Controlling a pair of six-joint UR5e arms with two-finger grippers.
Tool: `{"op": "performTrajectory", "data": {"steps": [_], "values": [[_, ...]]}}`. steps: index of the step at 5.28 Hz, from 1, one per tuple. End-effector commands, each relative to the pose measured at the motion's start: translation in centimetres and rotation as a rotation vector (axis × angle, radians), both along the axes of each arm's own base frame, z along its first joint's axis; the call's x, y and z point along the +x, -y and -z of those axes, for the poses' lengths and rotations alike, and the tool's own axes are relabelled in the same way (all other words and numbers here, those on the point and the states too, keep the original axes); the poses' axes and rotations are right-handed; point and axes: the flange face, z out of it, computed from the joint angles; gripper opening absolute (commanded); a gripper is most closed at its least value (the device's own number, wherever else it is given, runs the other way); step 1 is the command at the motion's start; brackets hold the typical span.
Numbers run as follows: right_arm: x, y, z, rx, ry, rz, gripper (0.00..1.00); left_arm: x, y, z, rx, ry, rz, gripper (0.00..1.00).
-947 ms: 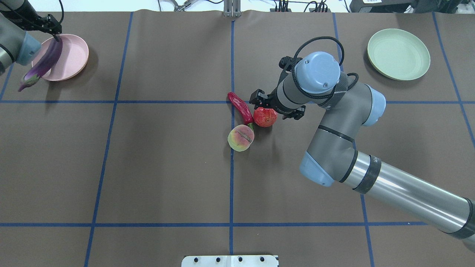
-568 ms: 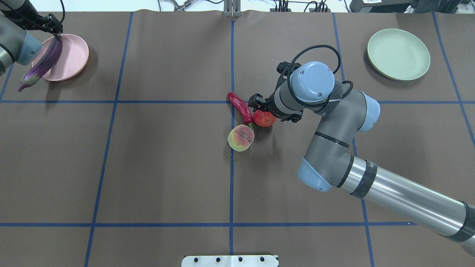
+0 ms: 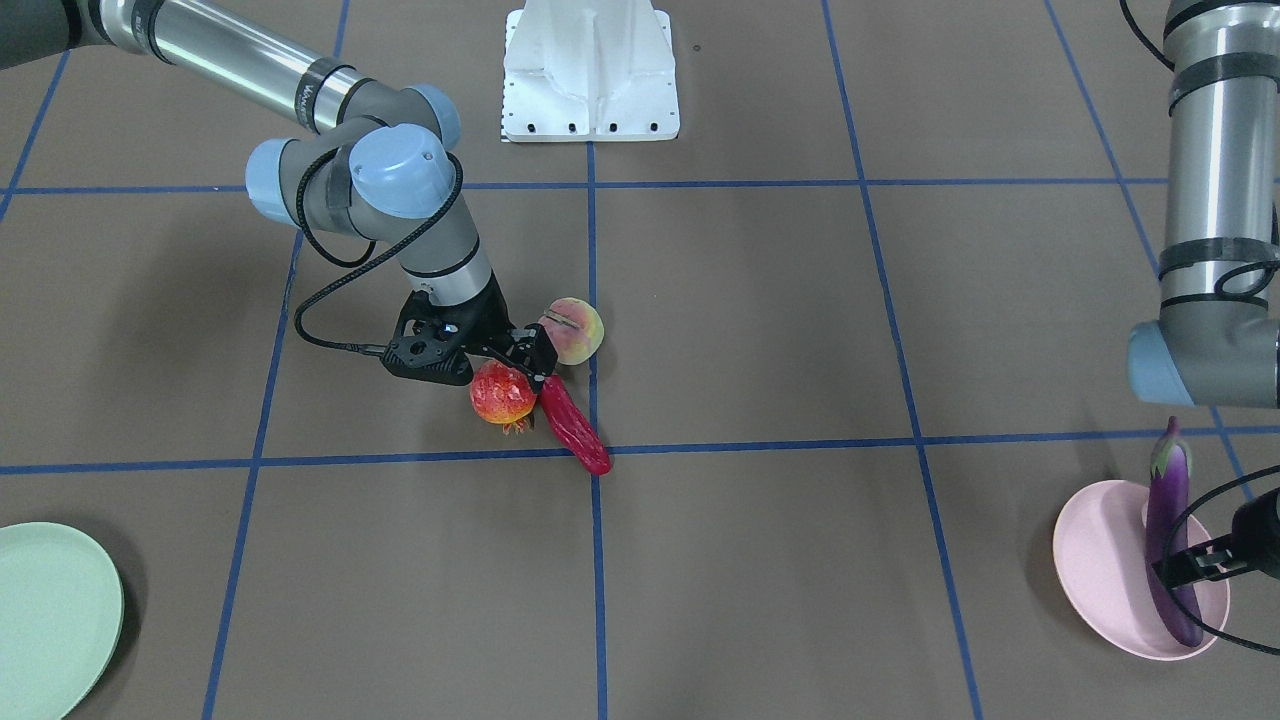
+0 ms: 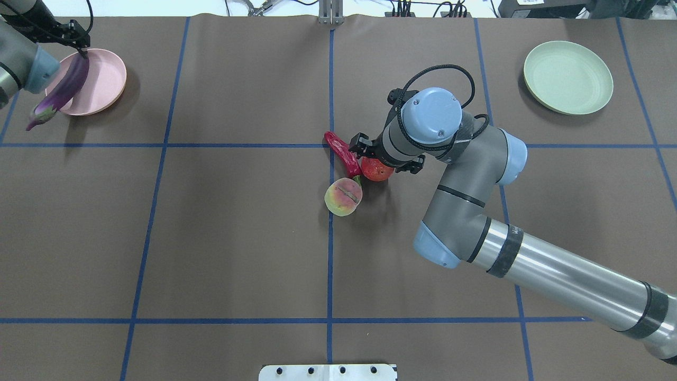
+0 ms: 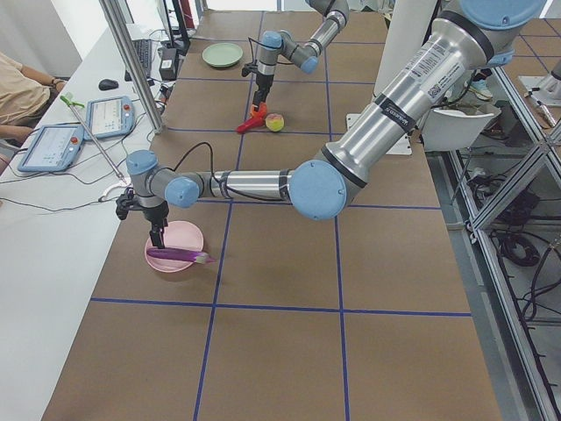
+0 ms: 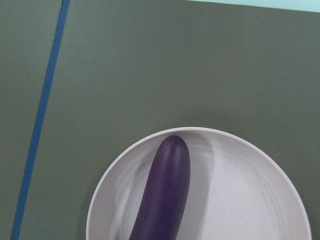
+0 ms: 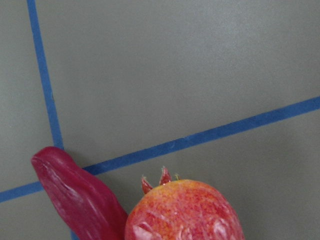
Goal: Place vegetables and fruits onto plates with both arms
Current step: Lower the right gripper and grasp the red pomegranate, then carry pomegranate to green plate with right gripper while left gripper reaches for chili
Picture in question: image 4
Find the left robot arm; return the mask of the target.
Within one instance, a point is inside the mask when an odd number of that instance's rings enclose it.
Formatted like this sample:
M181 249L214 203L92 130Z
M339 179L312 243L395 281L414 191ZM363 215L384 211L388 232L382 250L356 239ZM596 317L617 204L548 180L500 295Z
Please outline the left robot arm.
M87 28L71 19L59 22L44 1L2 1L1 107L22 90L37 94L54 80L60 63L44 47L57 43L85 53L91 47L94 9L90 1Z

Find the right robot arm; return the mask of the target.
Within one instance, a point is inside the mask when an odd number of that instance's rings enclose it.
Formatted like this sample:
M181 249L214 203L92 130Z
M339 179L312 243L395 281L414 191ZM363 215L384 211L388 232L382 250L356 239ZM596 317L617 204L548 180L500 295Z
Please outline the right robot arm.
M439 87L397 88L375 138L357 133L349 150L396 172L416 174L426 159L445 164L422 217L414 248L430 262L476 265L640 342L675 365L675 296L524 231L510 215L493 219L489 198L526 166L527 145L466 111L466 102Z

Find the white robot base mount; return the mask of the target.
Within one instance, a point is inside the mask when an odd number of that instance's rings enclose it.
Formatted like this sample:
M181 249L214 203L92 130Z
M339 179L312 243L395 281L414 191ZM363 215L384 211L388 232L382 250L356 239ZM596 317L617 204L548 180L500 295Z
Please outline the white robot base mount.
M398 380L391 364L300 364L261 368L259 380Z

